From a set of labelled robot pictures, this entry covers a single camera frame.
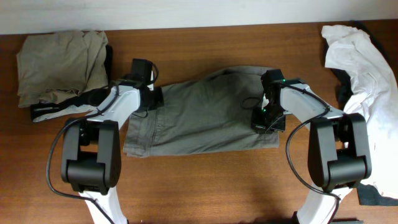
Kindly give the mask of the grey-green shorts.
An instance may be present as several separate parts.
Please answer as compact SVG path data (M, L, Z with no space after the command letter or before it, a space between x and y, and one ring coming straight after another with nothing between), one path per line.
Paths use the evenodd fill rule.
M235 66L161 88L164 105L132 115L123 151L132 157L182 156L279 147L278 133L251 127L250 105L267 67Z

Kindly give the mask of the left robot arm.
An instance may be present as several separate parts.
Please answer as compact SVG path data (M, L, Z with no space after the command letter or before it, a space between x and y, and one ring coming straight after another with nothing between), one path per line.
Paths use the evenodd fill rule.
M119 130L133 113L144 117L163 104L161 88L123 81L93 112L70 122L64 131L62 180L86 202L95 223L128 222L116 188L121 175Z

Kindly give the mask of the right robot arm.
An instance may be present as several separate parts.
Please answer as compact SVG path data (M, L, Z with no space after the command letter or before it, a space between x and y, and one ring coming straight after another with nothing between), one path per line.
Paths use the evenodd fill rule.
M330 106L300 79L262 78L261 83L262 104L252 114L256 132L284 131L288 114L300 121L287 138L285 155L294 176L309 193L291 223L333 223L343 199L372 172L364 117ZM302 128L309 130L307 166L311 182L300 176L290 153L293 137Z

